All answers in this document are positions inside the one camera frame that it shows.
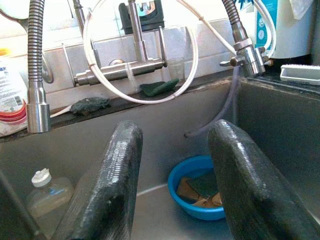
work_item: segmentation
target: plastic tubing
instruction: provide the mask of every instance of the plastic tubing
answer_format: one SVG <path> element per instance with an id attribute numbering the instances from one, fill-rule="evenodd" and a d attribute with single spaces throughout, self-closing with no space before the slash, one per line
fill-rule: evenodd
<path id="1" fill-rule="evenodd" d="M 190 74 L 189 74 L 187 80 L 185 81 L 185 83 L 175 93 L 171 94 L 168 97 L 160 99 L 160 100 L 140 100 L 140 99 L 136 99 L 136 98 L 130 97 L 130 96 L 124 94 L 123 92 L 121 92 L 120 90 L 118 90 L 117 88 L 115 88 L 106 79 L 106 77 L 103 75 L 103 73 L 101 72 L 100 68 L 97 65 L 94 52 L 93 52 L 93 50 L 91 48 L 91 29 L 90 29 L 90 25 L 92 23 L 92 19 L 93 19 L 95 13 L 97 12 L 98 9 L 100 9 L 100 7 L 102 6 L 102 4 L 105 1 L 106 0 L 100 0 L 96 4 L 96 6 L 94 7 L 93 11 L 89 12 L 88 17 L 87 17 L 87 19 L 85 21 L 85 24 L 84 24 L 84 29 L 83 29 L 84 53 L 85 53 L 86 59 L 88 61 L 89 68 L 91 69 L 93 74 L 111 92 L 113 92 L 114 94 L 118 95 L 119 97 L 121 97 L 123 99 L 126 99 L 126 100 L 134 102 L 134 103 L 138 103 L 138 104 L 160 104 L 160 103 L 164 103 L 164 102 L 173 100 L 176 97 L 180 96 L 190 86 L 190 84 L 192 83 L 193 79 L 195 78 L 195 74 L 196 74 L 196 71 L 197 71 L 197 68 L 198 68 L 199 52 L 198 52 L 197 39 L 196 39 L 193 31 L 189 27 L 187 27 L 188 33 L 190 35 L 191 44 L 192 44 L 193 59 L 192 59 L 192 68 L 191 68 Z"/>
<path id="2" fill-rule="evenodd" d="M 211 26 L 211 24 L 197 11 L 195 7 L 190 5 L 185 0 L 176 0 L 184 7 L 186 7 L 191 13 L 193 13 L 200 21 L 202 21 L 210 30 L 211 32 L 218 38 L 218 40 L 234 55 L 236 55 L 236 51 L 233 46 L 231 46 L 219 33 L 218 31 Z M 264 22 L 266 23 L 266 30 L 267 30 L 267 41 L 264 45 L 265 49 L 268 49 L 272 43 L 271 50 L 268 53 L 268 57 L 270 58 L 276 49 L 276 27 L 274 22 L 271 18 L 270 13 L 268 12 L 266 6 L 260 0 L 254 0 L 254 6 L 261 14 Z"/>
<path id="3" fill-rule="evenodd" d="M 226 98 L 226 101 L 225 101 L 221 111 L 207 125 L 201 127 L 200 129 L 198 129 L 196 131 L 186 132 L 184 134 L 184 136 L 186 138 L 192 138 L 192 137 L 195 137 L 195 136 L 197 136 L 197 135 L 199 135 L 201 133 L 207 132 L 210 129 L 210 127 L 211 127 L 211 125 L 213 123 L 218 121 L 220 118 L 222 118 L 226 114 L 226 112 L 229 109 L 229 107 L 230 107 L 230 105 L 232 103 L 232 100 L 233 100 L 233 98 L 234 98 L 234 96 L 235 96 L 235 94 L 237 93 L 237 90 L 238 90 L 238 86 L 239 86 L 239 69 L 240 69 L 240 66 L 236 66 L 236 67 L 233 68 L 231 88 L 230 88 L 228 97 Z"/>

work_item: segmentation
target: plastic bowl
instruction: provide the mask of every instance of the plastic bowl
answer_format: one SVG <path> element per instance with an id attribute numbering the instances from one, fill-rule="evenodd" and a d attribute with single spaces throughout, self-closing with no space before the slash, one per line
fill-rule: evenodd
<path id="1" fill-rule="evenodd" d="M 179 163 L 171 171 L 168 179 L 168 188 L 174 201 L 189 215 L 206 221 L 214 221 L 225 218 L 225 211 L 222 206 L 216 208 L 202 208 L 193 206 L 183 201 L 177 194 L 178 185 L 182 177 L 196 178 L 214 168 L 211 156 L 196 156 Z"/>

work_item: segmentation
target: white bottle cap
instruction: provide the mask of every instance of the white bottle cap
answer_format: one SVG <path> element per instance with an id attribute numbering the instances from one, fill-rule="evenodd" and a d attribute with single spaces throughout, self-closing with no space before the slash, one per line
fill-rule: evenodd
<path id="1" fill-rule="evenodd" d="M 36 188 L 43 187 L 47 185 L 50 181 L 51 175 L 49 169 L 47 168 L 44 168 L 41 171 L 37 171 L 31 179 L 33 186 L 35 186 Z"/>

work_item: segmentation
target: white soap dish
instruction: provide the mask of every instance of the white soap dish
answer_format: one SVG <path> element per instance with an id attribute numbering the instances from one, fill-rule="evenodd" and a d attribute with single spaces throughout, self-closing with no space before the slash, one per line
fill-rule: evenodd
<path id="1" fill-rule="evenodd" d="M 280 78 L 284 82 L 320 86 L 320 66 L 282 65 Z"/>

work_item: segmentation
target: dish soap container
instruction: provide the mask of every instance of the dish soap container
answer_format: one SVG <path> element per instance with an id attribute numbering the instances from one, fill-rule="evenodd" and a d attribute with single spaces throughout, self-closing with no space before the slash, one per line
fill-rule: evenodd
<path id="1" fill-rule="evenodd" d="M 52 178 L 49 169 L 37 171 L 32 178 L 35 189 L 27 196 L 27 209 L 47 239 L 54 235 L 74 193 L 71 182 Z"/>

